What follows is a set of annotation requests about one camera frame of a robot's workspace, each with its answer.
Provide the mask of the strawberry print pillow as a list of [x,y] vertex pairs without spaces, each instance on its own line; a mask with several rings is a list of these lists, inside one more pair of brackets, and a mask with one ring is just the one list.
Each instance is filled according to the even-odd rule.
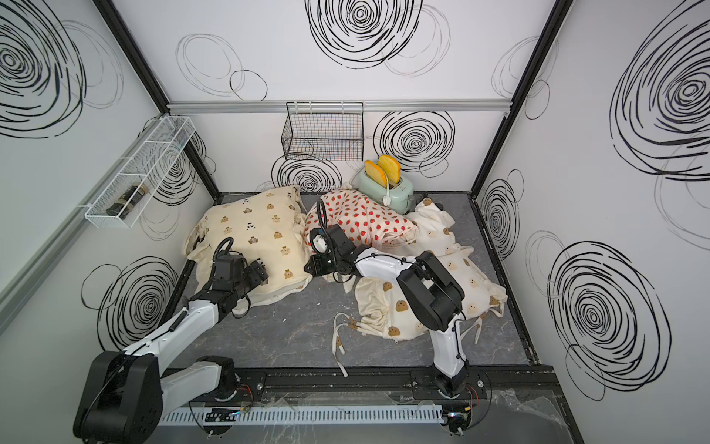
[[418,227],[395,210],[353,189],[340,189],[320,197],[327,226],[338,226],[356,245],[386,251],[412,243]]

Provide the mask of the cream bear pillow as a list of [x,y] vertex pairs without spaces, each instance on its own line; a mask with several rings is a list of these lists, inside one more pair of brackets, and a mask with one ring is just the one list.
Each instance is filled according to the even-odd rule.
[[196,279],[203,286],[216,247],[231,237],[231,249],[250,262],[259,259],[268,275],[265,283],[250,292],[251,304],[272,305],[301,292],[312,280],[304,270],[311,256],[304,240],[305,220],[298,185],[267,190],[211,207],[188,236],[185,255],[196,264]]

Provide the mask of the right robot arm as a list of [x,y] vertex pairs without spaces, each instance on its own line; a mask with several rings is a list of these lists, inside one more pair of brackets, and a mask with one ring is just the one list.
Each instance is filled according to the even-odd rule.
[[414,316],[430,331],[439,391],[452,399],[465,389],[468,363],[459,326],[464,290],[432,253],[395,256],[357,246],[338,226],[312,229],[310,244],[314,254],[304,270],[314,277],[338,273],[381,279],[402,290]]

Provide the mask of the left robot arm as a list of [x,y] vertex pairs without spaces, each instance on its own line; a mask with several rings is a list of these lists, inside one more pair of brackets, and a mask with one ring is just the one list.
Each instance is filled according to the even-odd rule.
[[165,414],[203,395],[228,400],[238,390],[234,362],[207,356],[168,375],[166,370],[203,333],[268,280],[263,262],[221,251],[210,277],[188,305],[154,333],[91,364],[73,423],[85,443],[144,443]]

